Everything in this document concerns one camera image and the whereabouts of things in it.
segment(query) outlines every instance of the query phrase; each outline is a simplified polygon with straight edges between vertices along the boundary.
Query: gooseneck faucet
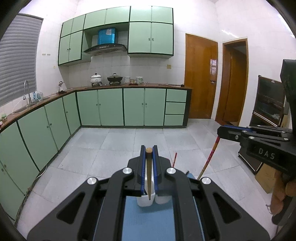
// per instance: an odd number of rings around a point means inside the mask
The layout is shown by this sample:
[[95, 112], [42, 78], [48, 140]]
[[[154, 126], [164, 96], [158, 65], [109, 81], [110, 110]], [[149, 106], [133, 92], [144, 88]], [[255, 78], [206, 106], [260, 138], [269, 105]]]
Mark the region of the gooseneck faucet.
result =
[[31, 97], [30, 97], [30, 89], [29, 89], [29, 82], [27, 80], [25, 80], [24, 82], [24, 96], [23, 96], [23, 100], [26, 99], [26, 96], [25, 96], [25, 93], [26, 93], [26, 83], [28, 85], [28, 95], [29, 95], [29, 104], [32, 104], [32, 100], [31, 100]]

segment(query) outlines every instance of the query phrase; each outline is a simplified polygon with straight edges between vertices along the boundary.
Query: doorway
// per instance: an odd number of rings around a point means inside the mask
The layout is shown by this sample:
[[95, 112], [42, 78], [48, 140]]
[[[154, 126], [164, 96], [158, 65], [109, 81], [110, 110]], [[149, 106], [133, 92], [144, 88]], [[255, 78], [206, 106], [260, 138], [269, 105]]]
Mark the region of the doorway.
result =
[[240, 39], [223, 44], [222, 81], [216, 121], [238, 126], [247, 91], [248, 41]]
[[217, 66], [218, 43], [186, 34], [185, 85], [192, 88], [189, 118], [211, 118]]

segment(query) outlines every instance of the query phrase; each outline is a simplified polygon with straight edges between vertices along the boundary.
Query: countertop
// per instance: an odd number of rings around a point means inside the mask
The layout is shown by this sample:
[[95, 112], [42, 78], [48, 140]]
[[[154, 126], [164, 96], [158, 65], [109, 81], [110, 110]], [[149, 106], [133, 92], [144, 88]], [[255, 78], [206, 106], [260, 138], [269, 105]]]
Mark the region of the countertop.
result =
[[121, 85], [106, 85], [106, 86], [95, 86], [95, 87], [91, 87], [91, 86], [84, 86], [84, 87], [76, 87], [76, 88], [72, 88], [72, 89], [68, 89], [66, 93], [63, 94], [56, 94], [52, 97], [49, 97], [48, 99], [44, 100], [44, 101], [40, 101], [39, 103], [31, 106], [30, 108], [18, 113], [18, 114], [9, 114], [7, 116], [7, 118], [3, 121], [3, 125], [0, 128], [0, 131], [3, 131], [5, 128], [7, 128], [8, 126], [10, 126], [12, 123], [14, 123], [15, 121], [17, 121], [18, 119], [22, 118], [23, 116], [25, 116], [26, 114], [42, 107], [45, 106], [46, 104], [59, 99], [63, 96], [66, 96], [68, 94], [71, 94], [73, 92], [78, 92], [78, 91], [89, 91], [89, 90], [100, 90], [100, 89], [110, 89], [110, 88], [164, 88], [164, 89], [179, 89], [179, 90], [191, 90], [191, 87], [188, 86], [184, 86], [184, 87], [179, 87], [179, 86], [162, 86], [159, 84], [153, 84], [153, 83], [148, 83], [146, 85], [127, 85], [127, 84], [121, 84]]

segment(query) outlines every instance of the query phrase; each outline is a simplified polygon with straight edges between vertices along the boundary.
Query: silver screw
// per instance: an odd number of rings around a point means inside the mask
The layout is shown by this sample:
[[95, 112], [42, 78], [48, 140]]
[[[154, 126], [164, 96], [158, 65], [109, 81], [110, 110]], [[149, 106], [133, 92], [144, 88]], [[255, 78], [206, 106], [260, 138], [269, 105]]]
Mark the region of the silver screw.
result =
[[122, 169], [122, 172], [123, 172], [124, 174], [130, 174], [132, 171], [133, 171], [133, 170], [132, 170], [131, 168], [129, 168], [129, 167], [125, 167], [125, 168]]
[[167, 173], [168, 173], [168, 174], [175, 174], [175, 173], [176, 173], [176, 169], [173, 168], [173, 167], [169, 167], [169, 168], [167, 169]]
[[210, 183], [211, 183], [211, 179], [209, 179], [208, 177], [204, 177], [204, 178], [202, 179], [202, 183], [203, 183], [203, 184], [210, 184]]
[[93, 185], [96, 183], [96, 178], [95, 177], [90, 177], [89, 179], [87, 179], [87, 183], [89, 185]]

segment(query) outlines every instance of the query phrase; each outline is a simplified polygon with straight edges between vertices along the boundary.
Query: window blind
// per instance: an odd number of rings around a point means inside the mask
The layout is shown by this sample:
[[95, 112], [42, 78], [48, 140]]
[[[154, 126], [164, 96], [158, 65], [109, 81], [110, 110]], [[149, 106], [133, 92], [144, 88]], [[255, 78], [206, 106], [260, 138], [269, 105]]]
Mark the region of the window blind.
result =
[[36, 90], [36, 53], [42, 19], [18, 14], [0, 40], [0, 106]]

